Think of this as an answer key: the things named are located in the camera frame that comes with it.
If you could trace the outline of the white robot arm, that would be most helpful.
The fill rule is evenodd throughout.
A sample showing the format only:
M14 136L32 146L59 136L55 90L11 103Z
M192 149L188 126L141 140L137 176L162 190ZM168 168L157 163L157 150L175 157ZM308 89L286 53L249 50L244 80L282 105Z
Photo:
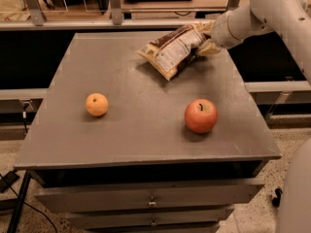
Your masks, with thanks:
M269 31L280 36L311 83L311 18L305 12L304 0L250 0L219 16L207 34L214 46L229 50ZM311 233L311 139L295 152L289 165L276 233Z

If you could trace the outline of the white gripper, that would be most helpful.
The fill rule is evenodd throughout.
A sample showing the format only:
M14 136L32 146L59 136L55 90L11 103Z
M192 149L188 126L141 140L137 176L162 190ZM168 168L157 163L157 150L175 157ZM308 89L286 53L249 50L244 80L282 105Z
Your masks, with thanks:
M211 36L196 51L197 56L206 56L217 54L222 49L232 49L242 43L242 40L233 35L229 26L229 19L233 15L233 11L227 11L221 14L216 20L206 23L199 22L196 29L202 34Z

